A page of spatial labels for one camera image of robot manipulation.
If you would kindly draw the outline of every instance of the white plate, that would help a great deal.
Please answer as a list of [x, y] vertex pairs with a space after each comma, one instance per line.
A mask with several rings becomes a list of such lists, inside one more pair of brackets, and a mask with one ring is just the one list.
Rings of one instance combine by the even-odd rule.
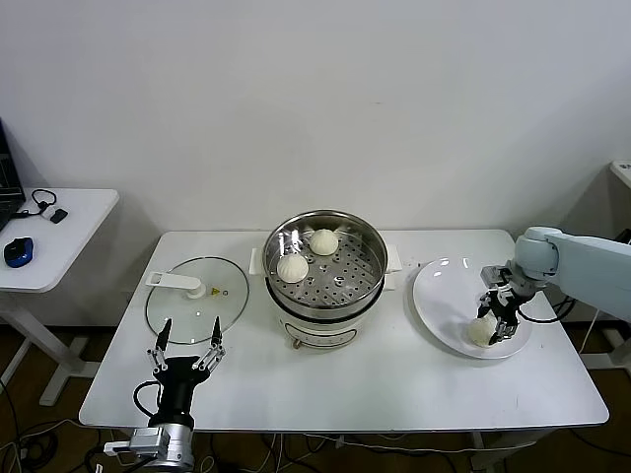
[[478, 300], [486, 291], [480, 278], [481, 264], [469, 258], [442, 258], [425, 266], [414, 282], [414, 305], [427, 328], [448, 347], [473, 358], [497, 360], [521, 350], [532, 325], [520, 320], [510, 340], [481, 348], [466, 334], [477, 316]]

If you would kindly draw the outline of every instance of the floor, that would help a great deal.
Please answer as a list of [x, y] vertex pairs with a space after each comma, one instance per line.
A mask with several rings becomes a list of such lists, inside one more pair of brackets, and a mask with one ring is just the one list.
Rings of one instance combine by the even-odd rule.
[[[568, 328], [570, 338], [575, 346], [585, 335], [585, 328]], [[55, 332], [64, 342], [69, 343], [72, 333], [65, 331]], [[92, 333], [91, 341], [84, 358], [90, 361], [100, 360], [111, 340], [111, 333]], [[22, 337], [11, 327], [0, 326], [0, 370], [9, 363], [13, 354], [22, 343]], [[598, 352], [608, 349], [607, 342], [598, 333], [590, 338], [586, 352]], [[37, 423], [51, 421], [55, 419], [77, 418], [82, 400], [84, 399], [90, 381], [84, 379], [73, 379], [67, 385], [58, 403], [54, 407], [41, 407], [38, 399], [43, 391], [49, 377], [55, 369], [54, 363], [44, 355], [39, 349], [32, 347], [16, 375], [9, 383], [9, 393], [15, 404], [18, 422], [21, 431]], [[629, 429], [631, 429], [631, 381], [626, 372], [607, 371], [592, 372], [592, 377], [604, 398], [610, 411], [610, 420], [601, 427], [580, 429], [579, 433], [585, 439], [622, 452], [627, 452], [628, 456], [610, 454], [594, 447], [588, 446], [577, 439], [570, 431], [561, 430], [546, 437], [530, 448], [521, 450], [511, 456], [505, 463], [500, 465], [496, 471], [498, 473], [506, 467], [509, 473], [526, 472], [591, 472], [591, 473], [611, 473], [631, 471], [631, 440]], [[11, 441], [15, 437], [15, 428], [11, 410], [6, 396], [0, 395], [0, 445]], [[63, 425], [55, 431], [58, 440], [56, 454], [43, 467], [37, 469], [41, 473], [64, 473], [73, 468], [75, 471], [86, 472], [83, 464], [85, 452], [93, 448], [99, 442], [111, 439], [110, 431], [98, 433], [92, 429], [80, 429], [72, 425]], [[217, 434], [196, 435], [193, 443], [195, 457], [201, 460], [206, 455], [214, 452], [217, 459], [213, 472], [221, 473], [233, 471], [255, 471], [259, 469], [263, 459], [269, 452], [264, 441], [270, 444], [273, 436], [259, 436], [254, 434]], [[386, 439], [379, 436], [356, 436], [348, 441], [366, 444], [387, 444], [406, 447], [434, 447], [441, 449], [458, 449], [471, 446], [469, 435], [466, 434], [436, 434], [436, 435], [410, 435], [403, 439]], [[307, 439], [304, 436], [284, 436], [284, 451], [291, 458], [298, 458], [307, 454]], [[321, 440], [309, 439], [309, 447], [316, 449]], [[276, 447], [280, 439], [275, 440]], [[33, 455], [37, 455], [37, 447], [34, 447]], [[0, 452], [0, 458], [5, 457], [5, 463], [0, 466], [0, 473], [9, 471], [13, 454], [7, 453], [9, 449]], [[124, 471], [116, 459], [108, 458], [98, 454], [94, 457], [92, 465], [96, 461], [100, 462], [105, 473]], [[468, 455], [464, 453], [439, 455], [428, 454], [422, 457], [410, 457], [401, 454], [376, 453], [364, 447], [344, 446], [335, 448], [332, 441], [327, 441], [321, 450], [305, 458], [305, 464], [290, 464], [282, 470], [285, 472], [308, 472], [325, 473], [338, 471], [363, 471], [363, 472], [416, 472], [427, 471], [432, 473], [464, 473], [470, 471]], [[211, 463], [207, 460], [203, 465], [205, 468]], [[200, 465], [196, 465], [195, 471], [202, 471]], [[274, 460], [269, 459], [267, 464], [260, 470], [260, 473], [274, 472]]]

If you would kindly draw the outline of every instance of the computer mouse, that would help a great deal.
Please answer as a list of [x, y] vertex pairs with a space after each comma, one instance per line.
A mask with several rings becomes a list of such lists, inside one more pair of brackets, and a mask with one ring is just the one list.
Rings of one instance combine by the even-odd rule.
[[16, 238], [4, 247], [4, 260], [12, 268], [20, 268], [32, 259], [32, 238]]

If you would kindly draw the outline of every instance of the pot handle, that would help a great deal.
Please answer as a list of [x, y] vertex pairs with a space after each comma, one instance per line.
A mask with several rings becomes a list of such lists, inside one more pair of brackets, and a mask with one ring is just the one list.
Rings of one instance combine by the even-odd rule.
[[198, 278], [162, 271], [149, 273], [145, 285], [154, 288], [181, 289], [186, 291], [186, 296], [190, 299], [199, 299], [206, 294], [206, 285]]
[[251, 276], [260, 276], [263, 274], [262, 251], [260, 248], [253, 248], [249, 256], [249, 271]]
[[396, 245], [386, 243], [386, 253], [387, 253], [386, 274], [402, 271], [403, 266], [401, 265], [401, 258], [398, 257], [398, 251], [396, 250]]

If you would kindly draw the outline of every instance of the white wall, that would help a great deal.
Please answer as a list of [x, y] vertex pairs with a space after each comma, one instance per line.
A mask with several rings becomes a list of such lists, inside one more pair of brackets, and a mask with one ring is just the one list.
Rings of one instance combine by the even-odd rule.
[[160, 233], [312, 208], [610, 237], [629, 18], [627, 0], [0, 0], [24, 182], [121, 194], [38, 313], [116, 323]]

